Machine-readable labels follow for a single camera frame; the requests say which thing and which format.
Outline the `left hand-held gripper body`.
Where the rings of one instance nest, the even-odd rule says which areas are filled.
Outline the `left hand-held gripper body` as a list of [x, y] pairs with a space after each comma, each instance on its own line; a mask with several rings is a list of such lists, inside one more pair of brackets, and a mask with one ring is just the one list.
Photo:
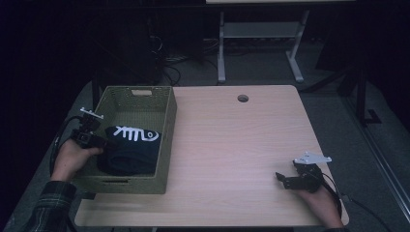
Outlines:
[[80, 111], [83, 113], [78, 117], [80, 126], [72, 131], [71, 139], [81, 148], [103, 148], [104, 139], [94, 134], [94, 131], [101, 125], [103, 116], [84, 107], [81, 107]]

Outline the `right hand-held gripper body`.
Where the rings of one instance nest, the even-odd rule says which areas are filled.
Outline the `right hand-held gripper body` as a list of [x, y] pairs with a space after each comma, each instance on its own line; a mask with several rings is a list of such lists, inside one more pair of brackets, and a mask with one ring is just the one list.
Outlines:
[[299, 158], [293, 159], [294, 167], [298, 173], [297, 177], [290, 177], [293, 189], [307, 190], [314, 193], [321, 186], [326, 184], [323, 178], [323, 172], [318, 163], [331, 162], [330, 157], [317, 155], [311, 152], [304, 152]]

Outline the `dark navy garment white print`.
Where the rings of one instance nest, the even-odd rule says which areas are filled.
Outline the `dark navy garment white print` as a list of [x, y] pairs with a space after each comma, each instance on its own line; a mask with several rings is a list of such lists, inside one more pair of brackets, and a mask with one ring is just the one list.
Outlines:
[[111, 147], [98, 156], [100, 171], [115, 176], [153, 175], [161, 145], [161, 133], [126, 126], [105, 129]]

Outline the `green woven basket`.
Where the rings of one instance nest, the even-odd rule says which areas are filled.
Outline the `green woven basket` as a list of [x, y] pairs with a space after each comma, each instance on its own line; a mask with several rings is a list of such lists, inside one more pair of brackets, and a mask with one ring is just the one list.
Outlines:
[[170, 86], [108, 86], [96, 113], [104, 116], [101, 127], [95, 131], [98, 136], [104, 135], [105, 128], [116, 125], [160, 132], [163, 138], [156, 170], [152, 175], [114, 176], [100, 171], [97, 159], [91, 158], [73, 182], [93, 193], [165, 193], [177, 113], [173, 89]]

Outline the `black metal frame post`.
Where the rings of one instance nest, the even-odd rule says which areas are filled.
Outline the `black metal frame post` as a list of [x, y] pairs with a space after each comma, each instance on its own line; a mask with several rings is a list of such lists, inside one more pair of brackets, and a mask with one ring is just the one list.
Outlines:
[[94, 69], [91, 77], [91, 97], [92, 97], [92, 107], [93, 111], [96, 110], [100, 102], [100, 84], [99, 84], [99, 70]]
[[381, 124], [377, 113], [366, 108], [366, 69], [363, 65], [357, 68], [356, 117], [363, 127], [368, 124]]

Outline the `metal floor rail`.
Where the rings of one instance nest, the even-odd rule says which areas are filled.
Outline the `metal floor rail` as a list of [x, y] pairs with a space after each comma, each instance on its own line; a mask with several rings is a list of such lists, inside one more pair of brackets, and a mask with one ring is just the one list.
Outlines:
[[373, 109], [366, 109], [364, 119], [360, 118], [360, 114], [356, 112], [356, 105], [348, 98], [341, 99], [352, 121], [360, 131], [368, 149], [371, 151], [376, 165], [385, 179], [396, 204], [402, 211], [407, 222], [410, 224], [410, 195], [405, 191], [405, 188], [397, 178], [392, 166], [388, 163], [386, 155], [377, 144], [376, 139], [371, 133], [369, 127], [373, 125], [381, 125], [382, 121]]

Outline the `white metal table frame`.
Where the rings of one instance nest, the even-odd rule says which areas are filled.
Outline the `white metal table frame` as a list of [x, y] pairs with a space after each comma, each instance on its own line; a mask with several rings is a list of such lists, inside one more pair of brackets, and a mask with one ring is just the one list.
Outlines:
[[227, 22], [220, 13], [219, 50], [217, 56], [218, 83], [226, 81], [224, 62], [225, 39], [293, 39], [293, 47], [286, 52], [286, 59], [298, 83], [304, 81], [296, 55], [305, 32], [309, 11], [302, 13], [299, 21], [285, 22]]

